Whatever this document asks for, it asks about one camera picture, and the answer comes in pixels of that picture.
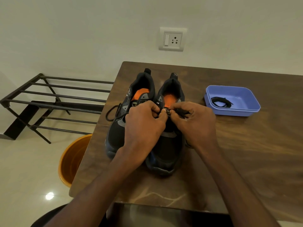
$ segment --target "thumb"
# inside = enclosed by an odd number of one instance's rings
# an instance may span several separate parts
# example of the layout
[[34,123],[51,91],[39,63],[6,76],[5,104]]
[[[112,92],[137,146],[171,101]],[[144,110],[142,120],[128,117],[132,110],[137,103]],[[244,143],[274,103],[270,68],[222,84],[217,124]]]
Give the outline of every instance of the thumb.
[[156,120],[157,121],[161,121],[161,122],[163,122],[165,124],[166,121],[167,121],[167,119],[168,119],[168,116],[166,114],[166,110],[162,109],[161,112],[160,112],[160,114],[159,114],[159,118],[157,118]]
[[176,124],[179,130],[182,130],[183,124],[186,122],[186,120],[180,118],[174,110],[171,110],[171,120]]

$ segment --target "shoe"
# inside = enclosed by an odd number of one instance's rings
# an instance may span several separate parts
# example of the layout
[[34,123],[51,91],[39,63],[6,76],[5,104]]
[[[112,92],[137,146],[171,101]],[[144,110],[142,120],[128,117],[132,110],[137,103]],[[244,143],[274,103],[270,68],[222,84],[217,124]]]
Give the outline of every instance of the shoe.
[[[178,74],[172,73],[160,88],[154,103],[162,110],[182,101],[185,101],[185,97]],[[184,144],[182,133],[169,117],[164,132],[145,160],[147,167],[156,174],[171,175],[181,164]]]
[[[123,103],[112,107],[105,115],[107,121],[113,121],[105,140],[105,152],[109,158],[113,159],[118,149],[124,145],[125,116],[129,109],[147,100],[153,100],[154,97],[154,81],[151,71],[145,68],[144,72],[139,73],[136,80],[129,86]],[[115,118],[109,119],[109,113],[116,107]]]

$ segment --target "forearm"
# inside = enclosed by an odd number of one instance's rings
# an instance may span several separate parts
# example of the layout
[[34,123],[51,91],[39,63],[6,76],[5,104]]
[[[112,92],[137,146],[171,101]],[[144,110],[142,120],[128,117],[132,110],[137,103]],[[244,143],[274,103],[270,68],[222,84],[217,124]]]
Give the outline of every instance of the forearm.
[[217,144],[200,147],[197,152],[216,182],[235,227],[279,226]]
[[46,226],[98,226],[132,170],[121,157],[116,156],[108,171],[95,178]]

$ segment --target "hand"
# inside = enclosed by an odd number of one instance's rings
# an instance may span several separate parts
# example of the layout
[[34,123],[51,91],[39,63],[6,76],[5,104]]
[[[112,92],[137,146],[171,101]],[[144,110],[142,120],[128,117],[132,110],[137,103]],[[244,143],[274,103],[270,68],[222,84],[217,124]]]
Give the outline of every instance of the hand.
[[[174,111],[176,108],[186,110],[190,114],[182,119]],[[171,120],[195,150],[217,145],[216,116],[209,107],[192,102],[181,102],[172,104],[169,109],[172,109]]]
[[155,119],[159,112],[159,107],[149,100],[131,107],[125,117],[124,146],[117,155],[128,161],[133,170],[142,164],[165,129],[166,110],[163,109],[159,118]]

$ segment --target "person's right hand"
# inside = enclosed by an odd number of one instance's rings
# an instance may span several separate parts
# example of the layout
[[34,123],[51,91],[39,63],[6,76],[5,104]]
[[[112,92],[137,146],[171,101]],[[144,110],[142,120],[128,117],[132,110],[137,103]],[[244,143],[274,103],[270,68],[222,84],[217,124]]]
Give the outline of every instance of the person's right hand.
[[[188,118],[182,119],[174,111],[181,108],[188,111]],[[186,141],[195,150],[208,149],[210,146],[217,145],[216,136],[216,116],[209,107],[192,102],[174,103],[169,108],[171,110],[171,120],[183,133]]]

